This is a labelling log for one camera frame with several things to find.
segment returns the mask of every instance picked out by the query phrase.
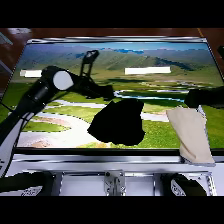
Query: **white strip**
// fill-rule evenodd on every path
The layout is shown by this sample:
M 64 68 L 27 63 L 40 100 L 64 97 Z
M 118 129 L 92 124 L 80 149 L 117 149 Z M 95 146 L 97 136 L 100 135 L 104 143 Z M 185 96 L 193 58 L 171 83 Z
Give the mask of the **white strip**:
M 125 68 L 125 75 L 171 73 L 170 67 Z
M 24 76 L 26 78 L 40 78 L 41 77 L 41 72 L 42 72 L 42 70 L 33 70 L 33 71 L 27 70 L 27 71 L 25 71 L 25 75 Z

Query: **screen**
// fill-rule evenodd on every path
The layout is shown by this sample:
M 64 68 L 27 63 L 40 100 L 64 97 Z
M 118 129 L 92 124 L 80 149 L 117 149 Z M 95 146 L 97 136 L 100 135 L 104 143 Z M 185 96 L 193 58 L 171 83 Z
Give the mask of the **screen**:
M 49 103 L 23 129 L 18 147 L 178 149 L 179 139 L 166 110 L 179 105 L 190 89 L 223 85 L 206 43 L 105 42 L 28 44 L 16 66 L 3 103 L 14 109 L 21 96 L 46 66 L 56 65 L 79 75 L 82 58 L 98 50 L 91 77 L 99 85 L 113 85 L 118 102 L 137 98 L 144 139 L 134 146 L 100 142 L 87 129 L 109 102 L 69 93 Z M 9 111 L 0 106 L 0 122 Z M 224 148 L 224 110 L 203 106 L 211 148 Z

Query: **white cloth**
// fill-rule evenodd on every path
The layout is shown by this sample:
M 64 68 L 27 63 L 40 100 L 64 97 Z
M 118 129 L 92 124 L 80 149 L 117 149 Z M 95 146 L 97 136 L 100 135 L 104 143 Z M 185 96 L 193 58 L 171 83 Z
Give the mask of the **white cloth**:
M 205 134 L 206 118 L 196 109 L 182 107 L 166 114 L 180 139 L 180 155 L 192 163 L 214 163 Z

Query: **metal bracket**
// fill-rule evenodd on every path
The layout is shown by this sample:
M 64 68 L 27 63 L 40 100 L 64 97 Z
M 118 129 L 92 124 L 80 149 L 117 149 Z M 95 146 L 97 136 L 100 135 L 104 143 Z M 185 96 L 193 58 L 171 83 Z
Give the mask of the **metal bracket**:
M 107 196 L 125 196 L 125 173 L 123 170 L 105 172 L 104 189 Z

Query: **white circular joint cover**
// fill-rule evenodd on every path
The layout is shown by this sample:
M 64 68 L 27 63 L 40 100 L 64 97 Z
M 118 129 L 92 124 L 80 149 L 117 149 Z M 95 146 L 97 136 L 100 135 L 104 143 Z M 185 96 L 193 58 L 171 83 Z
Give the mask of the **white circular joint cover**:
M 53 82 L 55 87 L 60 90 L 66 90 L 74 85 L 70 74 L 66 71 L 56 72 L 53 78 Z

